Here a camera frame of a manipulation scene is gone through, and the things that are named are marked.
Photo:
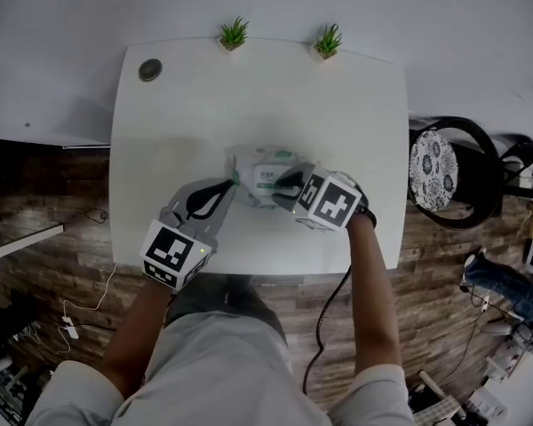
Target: wooden floor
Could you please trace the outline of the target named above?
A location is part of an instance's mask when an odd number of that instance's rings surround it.
[[[67,346],[58,332],[62,300],[94,306],[112,271],[110,219],[100,222],[98,211],[108,210],[109,152],[61,151],[57,148],[0,143],[0,241],[18,237],[47,225],[64,223],[66,231],[47,241],[0,259],[0,307],[9,303],[10,289],[32,293],[40,303],[41,341],[51,350]],[[458,290],[465,254],[480,245],[498,262],[521,265],[522,244],[530,203],[505,198],[504,213],[483,226],[452,232],[421,215],[407,203],[399,267],[390,271],[397,300],[402,341],[402,360],[408,385],[426,370],[440,381],[460,361],[480,313],[470,296]],[[314,327],[321,308],[338,285],[341,275],[304,279],[253,280],[265,301],[279,314],[288,342],[297,383],[307,362],[317,350]],[[55,366],[63,359],[76,359],[95,366],[143,279],[139,269],[118,266],[108,295],[96,312],[68,306],[79,327],[81,339],[71,341],[71,351],[58,355],[26,337],[12,341],[12,355],[32,367],[44,362]],[[309,395],[322,408],[339,399],[352,380],[354,370],[353,322],[349,282],[330,307],[322,327],[326,352],[312,370]],[[501,337],[483,335],[478,328],[497,312],[488,310],[479,318],[465,361],[441,387],[463,400],[481,380],[483,360],[501,342]]]

